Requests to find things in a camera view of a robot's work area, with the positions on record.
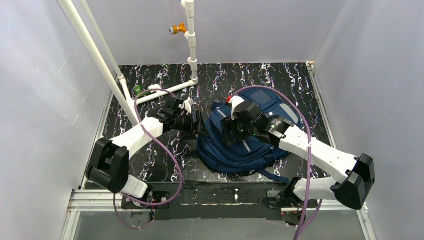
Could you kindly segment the navy blue student backpack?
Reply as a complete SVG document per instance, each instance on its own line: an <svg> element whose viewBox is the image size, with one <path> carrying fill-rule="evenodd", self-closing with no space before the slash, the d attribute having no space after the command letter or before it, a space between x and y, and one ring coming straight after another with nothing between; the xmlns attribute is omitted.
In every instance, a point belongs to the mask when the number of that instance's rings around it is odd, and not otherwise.
<svg viewBox="0 0 424 240"><path fill-rule="evenodd" d="M273 113L298 127L302 126L298 113L270 89L249 88L241 91L238 96L256 103L262 112ZM289 184L289 178L266 170L276 161L286 157L288 151L260 142L253 136L232 145L223 142L221 121L229 117L231 111L232 109L223 102L214 102L211 105L211 115L205 121L209 136L199 135L197 138L197 150L203 162L221 174L248 174L255 171L271 180Z"/></svg>

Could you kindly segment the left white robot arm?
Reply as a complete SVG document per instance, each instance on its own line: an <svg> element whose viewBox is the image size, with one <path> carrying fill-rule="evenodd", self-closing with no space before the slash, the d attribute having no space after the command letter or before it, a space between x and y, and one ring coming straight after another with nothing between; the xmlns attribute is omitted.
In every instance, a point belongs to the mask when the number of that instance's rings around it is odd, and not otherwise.
<svg viewBox="0 0 424 240"><path fill-rule="evenodd" d="M168 96L163 106L149 112L137 126L112 139L97 140L86 178L111 193L142 199L149 186L129 173L129 160L135 153L172 130L186 140L210 135L200 111L192 111L192 105L191 99Z"/></svg>

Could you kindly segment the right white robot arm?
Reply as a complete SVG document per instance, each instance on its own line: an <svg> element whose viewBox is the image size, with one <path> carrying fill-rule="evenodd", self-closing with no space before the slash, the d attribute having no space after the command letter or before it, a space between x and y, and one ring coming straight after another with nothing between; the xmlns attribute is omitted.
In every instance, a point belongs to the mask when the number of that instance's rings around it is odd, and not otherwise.
<svg viewBox="0 0 424 240"><path fill-rule="evenodd" d="M330 176L294 178L279 199L296 206L309 200L334 200L360 210L376 181L374 160L363 153L355 156L308 136L298 126L273 112L265 113L253 102L234 96L226 106L230 115L221 121L227 145L249 137L306 159Z"/></svg>

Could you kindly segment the green pipe valve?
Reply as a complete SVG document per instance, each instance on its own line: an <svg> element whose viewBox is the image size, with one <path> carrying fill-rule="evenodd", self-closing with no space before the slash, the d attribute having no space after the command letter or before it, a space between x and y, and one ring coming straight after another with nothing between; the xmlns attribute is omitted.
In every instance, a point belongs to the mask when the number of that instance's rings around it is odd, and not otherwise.
<svg viewBox="0 0 424 240"><path fill-rule="evenodd" d="M136 86L133 88L133 91L134 91L134 95L135 95L135 96L137 96L137 95L141 94L144 90L142 89L142 87L141 87L141 86L136 85Z"/></svg>

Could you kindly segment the white PVC pipe frame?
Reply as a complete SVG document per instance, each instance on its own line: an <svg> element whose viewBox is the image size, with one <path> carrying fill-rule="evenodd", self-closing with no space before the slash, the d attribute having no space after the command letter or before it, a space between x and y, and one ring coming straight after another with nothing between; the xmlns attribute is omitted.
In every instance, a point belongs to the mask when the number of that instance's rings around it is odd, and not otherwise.
<svg viewBox="0 0 424 240"><path fill-rule="evenodd" d="M198 78L198 58L197 58L197 39L195 32L195 2L193 0L182 0L180 2L181 6L185 10L185 15L187 17L187 24L185 25L187 32L184 34L184 37L187 39L190 56L187 59L191 70L190 80L183 82L179 85L175 85L171 88L164 89L162 91L155 90L153 94L144 96L140 100L135 100L131 96L127 84L127 80L124 77L124 74L121 72L121 69L113 56L113 53L102 34L102 31L87 3L85 0L81 0L80 4L83 12L85 13L89 23L91 24L95 35L98 37L103 51L106 54L106 58L102 56L98 46L96 45L95 40L93 39L90 31L85 25L84 20L80 16L77 8L75 7L73 1L71 0L59 0L59 5L63 9L67 18L70 20L73 28L81 39L82 43L90 53L91 58L93 59L95 65L99 69L101 75L112 91L114 97L122 107L124 113L129 119L130 123L133 126L136 126L140 123L138 120L138 115L136 114L136 107L142 103L149 102L151 100L165 96L168 92L174 93L176 91L195 86L199 83Z"/></svg>

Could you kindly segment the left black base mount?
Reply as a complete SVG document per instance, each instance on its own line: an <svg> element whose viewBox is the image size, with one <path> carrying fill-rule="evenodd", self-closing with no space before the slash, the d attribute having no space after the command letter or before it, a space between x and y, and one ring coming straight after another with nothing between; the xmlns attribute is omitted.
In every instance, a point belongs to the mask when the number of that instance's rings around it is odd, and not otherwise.
<svg viewBox="0 0 424 240"><path fill-rule="evenodd" d="M171 197L171 194L167 190L148 190L147 193L139 199L139 201L149 202L149 203L163 203L166 202ZM168 209L170 204L162 204L159 206L150 206L143 205L139 202L134 202L129 199L126 195L122 196L121 208L122 209L132 209L132 210L147 210L147 209Z"/></svg>

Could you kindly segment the aluminium rail frame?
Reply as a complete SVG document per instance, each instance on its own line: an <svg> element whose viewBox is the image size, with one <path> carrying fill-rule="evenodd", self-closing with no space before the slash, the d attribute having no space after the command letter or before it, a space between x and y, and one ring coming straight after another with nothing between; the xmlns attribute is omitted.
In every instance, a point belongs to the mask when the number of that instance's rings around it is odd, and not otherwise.
<svg viewBox="0 0 424 240"><path fill-rule="evenodd" d="M314 62L312 60L307 61L305 66L308 70L310 82L314 91L315 99L319 105L320 116L325 125L326 134L328 135L330 145L335 147L336 142L334 140L331 127L328 123L327 112L314 73ZM113 210L113 204L118 205L119 203L114 201L113 195L111 193L107 193L105 190L84 188L81 190L73 190L67 209L68 216L61 238L63 240L75 239L77 232L77 222L80 219L81 212L110 212ZM359 219L361 230L365 239L375 240L376 235L369 219L367 205L364 205L362 209L357 210L355 213Z"/></svg>

